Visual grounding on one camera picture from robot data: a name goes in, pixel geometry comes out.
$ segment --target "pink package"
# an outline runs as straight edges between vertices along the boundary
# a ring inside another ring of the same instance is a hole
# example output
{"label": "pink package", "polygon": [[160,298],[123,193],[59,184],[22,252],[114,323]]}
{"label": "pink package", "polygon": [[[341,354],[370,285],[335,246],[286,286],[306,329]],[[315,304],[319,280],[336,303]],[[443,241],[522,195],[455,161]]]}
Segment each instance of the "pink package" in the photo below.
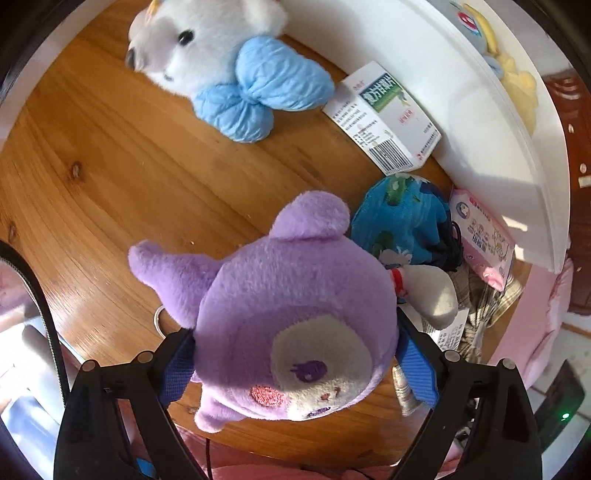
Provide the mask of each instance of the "pink package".
{"label": "pink package", "polygon": [[469,191],[454,190],[449,206],[462,233],[464,259],[482,280],[503,291],[515,242]]}

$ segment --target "pink embroidered cheek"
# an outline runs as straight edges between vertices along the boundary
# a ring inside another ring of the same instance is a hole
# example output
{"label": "pink embroidered cheek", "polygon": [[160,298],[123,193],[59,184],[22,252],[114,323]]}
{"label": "pink embroidered cheek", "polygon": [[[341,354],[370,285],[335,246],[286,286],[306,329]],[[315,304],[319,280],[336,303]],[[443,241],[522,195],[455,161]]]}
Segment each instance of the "pink embroidered cheek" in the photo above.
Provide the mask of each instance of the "pink embroidered cheek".
{"label": "pink embroidered cheek", "polygon": [[285,401],[285,395],[274,388],[256,385],[251,387],[251,397],[263,407],[278,407]]}

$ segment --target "embroidered eye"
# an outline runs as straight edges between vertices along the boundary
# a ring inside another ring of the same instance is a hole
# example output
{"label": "embroidered eye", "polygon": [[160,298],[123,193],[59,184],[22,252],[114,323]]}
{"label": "embroidered eye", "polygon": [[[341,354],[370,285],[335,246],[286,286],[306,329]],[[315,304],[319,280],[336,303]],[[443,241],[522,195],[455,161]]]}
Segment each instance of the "embroidered eye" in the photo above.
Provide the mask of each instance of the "embroidered eye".
{"label": "embroidered eye", "polygon": [[184,47],[189,45],[194,38],[195,33],[193,33],[193,30],[185,30],[178,35],[178,43]]}
{"label": "embroidered eye", "polygon": [[320,360],[310,360],[305,364],[295,364],[290,372],[295,373],[301,382],[314,383],[326,375],[328,368]]}

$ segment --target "white cord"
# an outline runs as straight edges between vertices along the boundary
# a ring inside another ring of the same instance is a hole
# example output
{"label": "white cord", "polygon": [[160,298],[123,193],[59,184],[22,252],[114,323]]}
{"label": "white cord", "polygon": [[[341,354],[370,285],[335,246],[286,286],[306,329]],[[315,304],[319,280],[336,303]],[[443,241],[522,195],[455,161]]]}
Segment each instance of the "white cord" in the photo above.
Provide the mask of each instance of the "white cord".
{"label": "white cord", "polygon": [[162,313],[163,310],[164,310],[164,305],[161,305],[156,310],[156,313],[154,313],[154,328],[156,329],[156,331],[158,332],[158,334],[162,338],[166,338],[166,335],[163,334],[163,332],[162,332],[162,328],[160,328],[160,314]]}

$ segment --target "wooden table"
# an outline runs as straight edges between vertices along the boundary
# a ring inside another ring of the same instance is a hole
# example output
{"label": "wooden table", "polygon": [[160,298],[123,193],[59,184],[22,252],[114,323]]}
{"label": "wooden table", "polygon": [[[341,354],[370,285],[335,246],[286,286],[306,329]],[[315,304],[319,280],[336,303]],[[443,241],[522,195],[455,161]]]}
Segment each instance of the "wooden table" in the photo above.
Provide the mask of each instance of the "wooden table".
{"label": "wooden table", "polygon": [[[0,154],[0,233],[30,262],[61,334],[85,358],[128,362],[155,349],[160,304],[129,272],[145,238],[173,252],[223,258],[265,235],[299,193],[324,189],[354,211],[382,177],[323,113],[277,112],[265,141],[239,145],[124,66],[127,30],[145,0],[119,0],[62,52],[23,108]],[[343,72],[308,49],[335,80]],[[418,172],[449,194],[430,159]],[[200,386],[173,404],[194,431]],[[398,460],[425,410],[402,418],[389,376],[363,402],[302,423],[244,420],[212,438],[309,465]]]}

